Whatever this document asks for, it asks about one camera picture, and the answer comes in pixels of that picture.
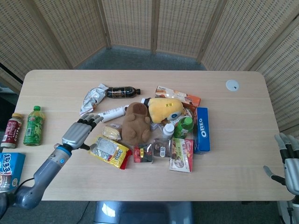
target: white tube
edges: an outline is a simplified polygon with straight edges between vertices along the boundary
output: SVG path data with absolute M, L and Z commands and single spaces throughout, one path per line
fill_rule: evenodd
M 115 119 L 115 118 L 125 115 L 126 114 L 125 108 L 127 108 L 128 106 L 129 105 L 120 106 L 120 107 L 116 107 L 114 109 L 99 113 L 99 115 L 104 118 L 102 120 L 102 122 L 106 122 L 106 121 L 109 121 L 109 120 L 112 120 L 112 119 Z

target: oreo box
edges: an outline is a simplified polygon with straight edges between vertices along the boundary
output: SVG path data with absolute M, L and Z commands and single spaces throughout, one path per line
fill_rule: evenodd
M 0 153 L 0 191 L 10 191 L 20 183 L 25 155 Z
M 209 117 L 206 107 L 197 107 L 194 115 L 194 153 L 203 154 L 210 152 Z

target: green drink bottle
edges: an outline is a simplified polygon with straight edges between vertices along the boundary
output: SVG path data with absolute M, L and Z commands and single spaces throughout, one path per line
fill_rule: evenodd
M 185 117 L 179 120 L 178 125 L 174 129 L 173 136 L 175 138 L 184 139 L 187 134 L 193 129 L 193 121 L 190 117 Z
M 40 106 L 34 106 L 33 112 L 28 115 L 24 145 L 39 146 L 42 139 L 43 114 Z

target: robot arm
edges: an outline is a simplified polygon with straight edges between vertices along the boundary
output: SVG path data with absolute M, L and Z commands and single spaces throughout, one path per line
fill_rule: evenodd
M 275 140 L 279 146 L 285 177 L 275 175 L 267 166 L 263 168 L 271 179 L 285 185 L 288 191 L 295 195 L 292 200 L 293 211 L 295 217 L 299 217 L 299 141 L 283 133 L 276 134 Z M 299 223 L 299 220 L 294 220 L 293 223 Z
M 33 179 L 35 183 L 32 187 L 21 184 L 15 192 L 0 194 L 0 217 L 3 216 L 10 206 L 25 209 L 36 207 L 40 203 L 48 185 L 71 157 L 72 150 L 78 148 L 90 149 L 89 146 L 84 144 L 84 141 L 102 120 L 103 118 L 99 115 L 85 115 L 78 122 L 72 124 L 62 137 L 62 145 L 59 145 L 34 173 Z

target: floor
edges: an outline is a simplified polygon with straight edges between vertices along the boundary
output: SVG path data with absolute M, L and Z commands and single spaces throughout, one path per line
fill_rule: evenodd
M 205 70 L 194 59 L 124 47 L 101 50 L 77 69 Z M 42 201 L 33 210 L 9 208 L 0 224 L 90 224 L 94 208 L 95 202 Z M 276 202 L 194 202 L 193 210 L 196 224 L 280 223 Z

